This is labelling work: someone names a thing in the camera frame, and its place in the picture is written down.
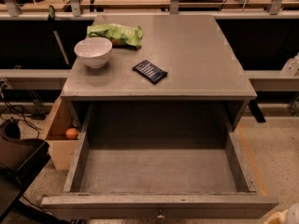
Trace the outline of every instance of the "beige floor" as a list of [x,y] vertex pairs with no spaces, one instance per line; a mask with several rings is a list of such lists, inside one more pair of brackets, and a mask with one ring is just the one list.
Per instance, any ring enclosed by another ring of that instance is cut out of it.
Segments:
[[[90,224],[258,224],[269,215],[283,211],[294,203],[299,203],[299,118],[292,117],[285,105],[262,105],[266,123],[257,123],[249,112],[242,117],[235,130],[241,153],[254,179],[255,187],[261,194],[278,196],[280,204],[260,219],[115,219],[92,220]],[[43,122],[36,125],[42,128]],[[24,137],[36,134],[21,125]],[[41,194],[62,193],[67,172],[56,171],[50,161],[40,173],[25,196],[32,202]],[[5,224],[35,223],[17,213],[10,212]]]

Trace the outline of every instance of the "bowl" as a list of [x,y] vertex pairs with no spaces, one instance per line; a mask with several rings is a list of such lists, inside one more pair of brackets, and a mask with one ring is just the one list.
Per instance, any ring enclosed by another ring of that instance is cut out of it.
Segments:
[[74,51],[84,64],[100,68],[111,58],[112,43],[103,37],[88,37],[79,41]]

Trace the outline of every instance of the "orange ball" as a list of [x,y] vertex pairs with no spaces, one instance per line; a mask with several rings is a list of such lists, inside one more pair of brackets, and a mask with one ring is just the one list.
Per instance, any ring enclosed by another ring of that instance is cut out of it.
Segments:
[[77,139],[78,137],[78,130],[76,128],[69,128],[65,131],[65,137],[69,140]]

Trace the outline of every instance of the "green bag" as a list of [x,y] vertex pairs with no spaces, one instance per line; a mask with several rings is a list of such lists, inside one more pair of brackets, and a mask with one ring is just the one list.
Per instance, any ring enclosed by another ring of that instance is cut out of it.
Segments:
[[140,49],[142,29],[140,26],[127,27],[119,24],[98,24],[88,26],[87,36],[101,36],[109,39],[114,46],[129,45]]

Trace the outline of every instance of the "drawer handle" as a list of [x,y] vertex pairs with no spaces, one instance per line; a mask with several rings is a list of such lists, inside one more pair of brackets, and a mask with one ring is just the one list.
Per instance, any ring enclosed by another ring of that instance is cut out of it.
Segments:
[[165,216],[163,215],[163,211],[161,209],[159,209],[159,215],[157,216],[158,219],[162,219],[165,218]]

